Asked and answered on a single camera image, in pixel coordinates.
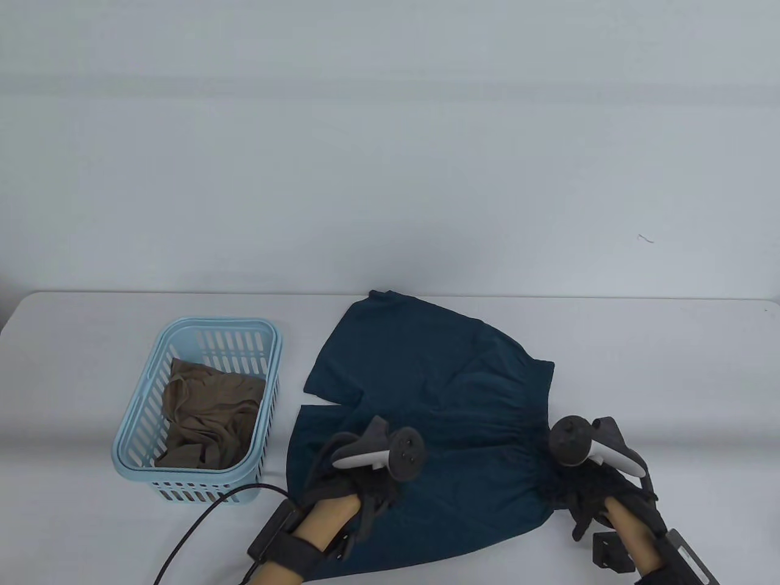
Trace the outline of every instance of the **hand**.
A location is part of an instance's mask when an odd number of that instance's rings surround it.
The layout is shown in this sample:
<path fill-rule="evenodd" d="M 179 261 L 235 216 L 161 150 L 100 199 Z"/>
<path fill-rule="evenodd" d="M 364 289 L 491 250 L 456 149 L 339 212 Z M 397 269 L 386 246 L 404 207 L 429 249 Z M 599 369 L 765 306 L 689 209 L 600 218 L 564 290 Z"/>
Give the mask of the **hand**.
<path fill-rule="evenodd" d="M 362 507 L 355 542 L 364 541 L 371 533 L 374 518 L 384 513 L 400 497 L 399 483 L 386 468 L 369 466 L 348 470 L 330 469 L 311 481 L 301 499 L 301 505 L 320 502 L 325 498 L 357 497 Z"/>
<path fill-rule="evenodd" d="M 562 471 L 566 485 L 566 506 L 576 525 L 572 538 L 580 541 L 592 520 L 612 528 L 607 516 L 605 500 L 614 498 L 625 506 L 653 532 L 665 532 L 661 515 L 655 509 L 658 497 L 628 480 L 618 470 L 597 465 L 588 460 L 577 467 L 567 467 Z"/>

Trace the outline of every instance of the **blue plastic basket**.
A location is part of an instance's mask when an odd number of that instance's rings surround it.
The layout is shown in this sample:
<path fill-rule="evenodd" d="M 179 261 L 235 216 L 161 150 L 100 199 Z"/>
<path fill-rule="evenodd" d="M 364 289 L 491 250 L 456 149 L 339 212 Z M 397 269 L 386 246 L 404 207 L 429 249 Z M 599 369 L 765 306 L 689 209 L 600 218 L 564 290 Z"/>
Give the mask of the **blue plastic basket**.
<path fill-rule="evenodd" d="M 154 344 L 114 439 L 112 459 L 117 472 L 149 484 L 170 502 L 213 502 L 233 488 L 259 481 L 279 389 L 281 355 L 282 336 L 265 319 L 185 317 L 171 323 Z M 165 450 L 170 427 L 162 413 L 162 392 L 174 357 L 265 380 L 252 444 L 237 465 L 226 470 L 154 466 L 155 458 Z M 230 500 L 244 503 L 256 496 L 257 490 L 245 490 Z"/>

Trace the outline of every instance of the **brown cloth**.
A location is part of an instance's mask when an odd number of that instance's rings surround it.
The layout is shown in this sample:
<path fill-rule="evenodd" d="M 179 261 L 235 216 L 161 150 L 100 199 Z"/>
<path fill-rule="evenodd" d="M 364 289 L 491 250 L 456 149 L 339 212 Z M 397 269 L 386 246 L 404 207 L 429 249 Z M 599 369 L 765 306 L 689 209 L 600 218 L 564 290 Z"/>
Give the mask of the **brown cloth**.
<path fill-rule="evenodd" d="M 171 421 L 156 467 L 223 470 L 246 455 L 265 380 L 174 359 L 162 393 Z"/>

